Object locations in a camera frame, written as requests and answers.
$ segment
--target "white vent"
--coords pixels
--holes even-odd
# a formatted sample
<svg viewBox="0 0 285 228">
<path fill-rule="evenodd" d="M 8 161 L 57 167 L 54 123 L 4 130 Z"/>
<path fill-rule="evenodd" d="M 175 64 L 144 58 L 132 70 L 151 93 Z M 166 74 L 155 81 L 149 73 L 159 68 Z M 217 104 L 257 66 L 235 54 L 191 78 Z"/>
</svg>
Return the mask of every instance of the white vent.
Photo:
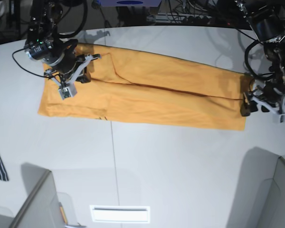
<svg viewBox="0 0 285 228">
<path fill-rule="evenodd" d="M 90 205 L 93 222 L 150 223 L 150 207 Z"/>
</svg>

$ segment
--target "orange cloth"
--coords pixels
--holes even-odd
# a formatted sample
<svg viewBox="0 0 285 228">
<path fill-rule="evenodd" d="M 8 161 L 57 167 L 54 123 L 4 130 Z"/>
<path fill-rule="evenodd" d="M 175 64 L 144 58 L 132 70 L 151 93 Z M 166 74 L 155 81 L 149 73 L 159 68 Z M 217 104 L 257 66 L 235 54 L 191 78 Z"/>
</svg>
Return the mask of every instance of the orange cloth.
<svg viewBox="0 0 285 228">
<path fill-rule="evenodd" d="M 62 100 L 46 80 L 39 114 L 243 130 L 240 115 L 247 79 L 239 73 L 174 57 L 90 44 L 78 54 L 101 54 L 87 70 L 93 80 L 76 82 L 77 95 Z"/>
</svg>

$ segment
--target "robotic arm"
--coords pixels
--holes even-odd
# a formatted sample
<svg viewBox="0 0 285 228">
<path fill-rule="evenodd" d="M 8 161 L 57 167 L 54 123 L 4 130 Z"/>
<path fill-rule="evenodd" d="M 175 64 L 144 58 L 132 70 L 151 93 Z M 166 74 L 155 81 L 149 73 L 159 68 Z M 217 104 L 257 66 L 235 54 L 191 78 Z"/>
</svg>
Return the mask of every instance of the robotic arm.
<svg viewBox="0 0 285 228">
<path fill-rule="evenodd" d="M 60 96 L 65 99 L 76 95 L 75 81 L 81 83 L 91 81 L 89 74 L 86 72 L 86 67 L 91 61 L 100 58 L 100 55 L 75 56 L 75 47 L 78 40 L 70 39 L 63 42 L 60 39 L 77 35 L 82 30 L 87 17 L 87 2 L 82 0 L 84 15 L 77 31 L 70 35 L 58 34 L 57 25 L 63 18 L 61 3 L 70 4 L 67 0 L 65 2 L 59 0 L 33 0 L 28 38 L 24 49 L 30 59 L 41 60 L 51 67 L 45 71 L 44 76 L 53 80 L 59 86 Z"/>
<path fill-rule="evenodd" d="M 263 1 L 253 1 L 250 4 L 243 0 L 235 0 L 235 2 L 258 39 L 249 45 L 245 51 L 245 64 L 256 81 L 256 87 L 251 90 L 250 83 L 249 91 L 244 93 L 241 114 L 242 116 L 249 116 L 250 113 L 258 111 L 257 105 L 260 105 L 262 112 L 274 113 L 278 117 L 278 122 L 282 123 L 285 121 L 284 26 L 273 5 L 267 5 Z M 269 68 L 271 73 L 258 75 L 249 64 L 249 52 L 257 44 L 264 47 L 266 58 L 272 62 Z"/>
</svg>

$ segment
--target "white table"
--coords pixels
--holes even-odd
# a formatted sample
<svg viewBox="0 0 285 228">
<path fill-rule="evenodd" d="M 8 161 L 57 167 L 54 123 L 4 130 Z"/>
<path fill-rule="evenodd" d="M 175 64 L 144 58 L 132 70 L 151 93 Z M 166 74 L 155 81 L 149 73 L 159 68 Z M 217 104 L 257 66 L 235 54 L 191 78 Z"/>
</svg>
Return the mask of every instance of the white table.
<svg viewBox="0 0 285 228">
<path fill-rule="evenodd" d="M 244 49 L 252 42 L 234 29 L 181 26 L 90 30 L 78 37 L 238 72 L 245 72 Z M 120 227 L 92 223 L 89 205 L 151 206 L 152 228 L 256 223 L 255 197 L 266 195 L 262 181 L 285 155 L 285 124 L 261 112 L 247 118 L 242 132 L 40 116 L 44 81 L 11 58 L 23 45 L 0 46 L 0 155 L 10 178 L 0 181 L 0 207 L 18 212 L 39 166 L 53 171 L 57 191 L 72 198 L 78 222 L 89 228 Z M 252 67 L 267 73 L 262 50 L 255 57 Z M 42 74 L 40 62 L 25 53 L 16 58 Z"/>
</svg>

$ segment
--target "table surface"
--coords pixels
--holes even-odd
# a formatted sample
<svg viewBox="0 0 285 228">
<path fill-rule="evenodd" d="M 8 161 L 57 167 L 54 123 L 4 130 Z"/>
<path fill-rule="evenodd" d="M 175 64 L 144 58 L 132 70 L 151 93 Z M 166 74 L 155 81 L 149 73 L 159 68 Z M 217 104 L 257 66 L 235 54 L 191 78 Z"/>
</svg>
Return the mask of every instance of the table surface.
<svg viewBox="0 0 285 228">
<path fill-rule="evenodd" d="M 77 38 L 243 73 L 244 50 L 252 42 L 231 28 L 182 26 L 89 30 Z M 57 191 L 72 198 L 78 222 L 88 227 L 108 227 L 92 224 L 90 204 L 151 206 L 153 227 L 180 226 L 184 211 L 192 212 L 192 222 L 183 227 L 239 228 L 256 222 L 250 213 L 260 183 L 273 177 L 277 155 L 285 155 L 285 123 L 261 112 L 247 118 L 242 132 L 40 116 L 44 80 L 21 70 L 11 57 L 24 42 L 0 46 L 0 155 L 10 178 L 0 181 L 1 211 L 15 216 L 46 168 Z M 267 73 L 261 47 L 252 53 L 252 67 Z M 16 58 L 43 73 L 41 62 L 24 52 Z M 165 219 L 167 205 L 184 211 Z"/>
</svg>

